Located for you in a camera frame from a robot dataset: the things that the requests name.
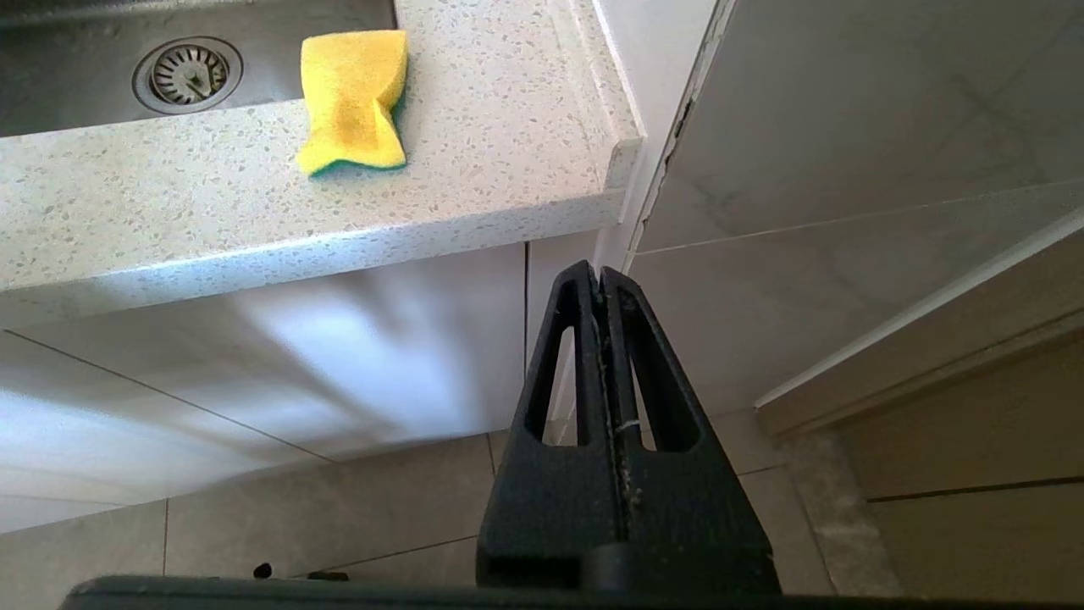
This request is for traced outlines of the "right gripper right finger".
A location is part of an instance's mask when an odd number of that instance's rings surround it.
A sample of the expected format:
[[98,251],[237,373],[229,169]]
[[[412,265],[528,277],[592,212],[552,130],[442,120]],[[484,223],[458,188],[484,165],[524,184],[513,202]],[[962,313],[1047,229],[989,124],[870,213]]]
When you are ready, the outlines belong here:
[[780,590],[771,543],[633,280],[601,271],[618,538],[603,590]]

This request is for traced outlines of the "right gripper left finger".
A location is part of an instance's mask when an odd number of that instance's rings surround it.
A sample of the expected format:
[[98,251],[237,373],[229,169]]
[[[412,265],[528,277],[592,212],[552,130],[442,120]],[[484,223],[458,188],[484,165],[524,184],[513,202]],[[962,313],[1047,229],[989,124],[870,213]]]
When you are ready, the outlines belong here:
[[[476,582],[492,588],[573,588],[591,551],[623,528],[596,316],[599,281],[581,260],[550,290],[534,355],[477,538]],[[572,332],[577,441],[545,441],[562,347]]]

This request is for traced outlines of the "yellow green sponge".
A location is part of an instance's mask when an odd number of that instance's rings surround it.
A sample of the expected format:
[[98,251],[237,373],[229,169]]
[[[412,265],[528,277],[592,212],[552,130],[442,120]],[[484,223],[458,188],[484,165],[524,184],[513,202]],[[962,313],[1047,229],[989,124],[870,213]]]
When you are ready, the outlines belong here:
[[333,33],[301,46],[309,137],[297,154],[306,176],[333,164],[398,169],[406,163],[393,112],[409,69],[403,30]]

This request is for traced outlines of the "stainless steel sink basin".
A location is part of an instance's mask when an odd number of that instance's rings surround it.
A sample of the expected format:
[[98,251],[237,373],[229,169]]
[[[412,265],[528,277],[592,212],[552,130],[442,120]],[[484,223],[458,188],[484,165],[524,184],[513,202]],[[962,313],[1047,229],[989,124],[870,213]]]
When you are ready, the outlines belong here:
[[155,47],[216,37],[244,75],[212,109],[301,98],[301,46],[330,33],[395,30],[395,0],[0,0],[0,137],[166,117],[136,101]]

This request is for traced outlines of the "white cabinet door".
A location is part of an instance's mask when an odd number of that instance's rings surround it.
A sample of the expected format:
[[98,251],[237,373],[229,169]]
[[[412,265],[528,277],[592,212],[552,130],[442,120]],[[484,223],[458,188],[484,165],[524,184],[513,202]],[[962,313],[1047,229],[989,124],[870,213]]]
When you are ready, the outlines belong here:
[[0,330],[0,533],[509,425],[526,247]]

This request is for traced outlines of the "round metal drain strainer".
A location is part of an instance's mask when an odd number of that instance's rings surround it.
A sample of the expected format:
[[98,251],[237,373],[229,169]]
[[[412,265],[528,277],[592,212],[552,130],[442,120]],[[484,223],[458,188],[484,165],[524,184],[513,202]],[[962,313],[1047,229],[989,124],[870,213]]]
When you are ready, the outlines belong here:
[[244,61],[216,37],[169,40],[140,59],[132,75],[136,101],[163,115],[193,114],[224,103],[241,83]]

